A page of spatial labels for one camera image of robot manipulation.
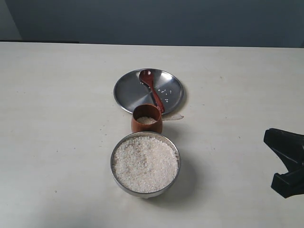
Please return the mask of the red-brown wooden spoon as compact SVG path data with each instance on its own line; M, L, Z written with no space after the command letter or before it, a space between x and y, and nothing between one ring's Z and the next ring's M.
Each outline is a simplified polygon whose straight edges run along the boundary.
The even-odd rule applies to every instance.
M150 88L159 111L164 113L164 105L154 89L154 76L152 72L150 70L142 70L139 74L139 79Z

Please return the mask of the steel bowl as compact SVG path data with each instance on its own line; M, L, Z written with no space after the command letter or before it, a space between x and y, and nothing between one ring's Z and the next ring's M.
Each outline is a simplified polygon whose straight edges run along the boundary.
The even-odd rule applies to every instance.
M128 140L130 138L133 138L133 137L139 137L139 136L149 136L149 137L155 137L157 139L159 139L160 141L164 142L164 143L167 143L175 152L176 154L176 157L178 159L178 172L177 172L177 175L176 177L174 178L174 180L168 185L166 186L165 188L159 190L159 191L156 191L156 192L152 192L152 193L139 193L139 192L135 192L135 191L132 191L132 190L129 190L128 188L124 187L117 179L115 173L114 173L114 169L113 169L113 164L114 164L114 152L116 151L116 149L118 148L119 145L121 145L122 142L124 142L125 140ZM132 133L126 137L124 137L114 148L113 152L112 152L112 155L111 155L111 161L110 161L110 167L111 167L111 172L113 174L113 177L114 177L114 180L116 181L117 185L122 189L124 190L125 192L133 195L133 196L136 196L136 197L140 197L140 198L144 198L144 199L148 199L148 198L151 198L151 197L156 197L156 196L159 196L161 194L163 194L167 189L169 189L173 184L174 182L176 181L178 175L179 175L179 172L180 172L180 168L181 168L181 158L180 158L180 153L178 151L178 149L176 148L176 146L174 145L174 143L172 143L168 138L166 138L165 136L163 136L162 134L159 134L159 133L155 133L155 132L148 132L148 131L144 131L144 132L137 132L137 133Z

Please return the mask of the small brown wooden cup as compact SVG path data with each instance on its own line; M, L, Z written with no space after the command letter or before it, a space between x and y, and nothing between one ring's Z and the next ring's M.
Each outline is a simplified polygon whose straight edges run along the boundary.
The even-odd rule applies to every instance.
M143 116L152 117L157 122L149 125L138 123L136 119ZM136 107L131 119L131 130L133 133L142 131L162 133L162 114L159 109L152 104L143 104Z

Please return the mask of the round steel plate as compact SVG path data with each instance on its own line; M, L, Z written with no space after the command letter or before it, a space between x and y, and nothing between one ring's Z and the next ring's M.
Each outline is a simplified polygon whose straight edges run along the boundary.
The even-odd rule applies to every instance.
M164 105L164 114L176 111L184 97L182 83L166 71L153 68L149 70L154 76L154 89ZM150 88L139 79L141 71L142 69L137 69L126 73L114 86L116 102L129 113L142 104L156 105Z

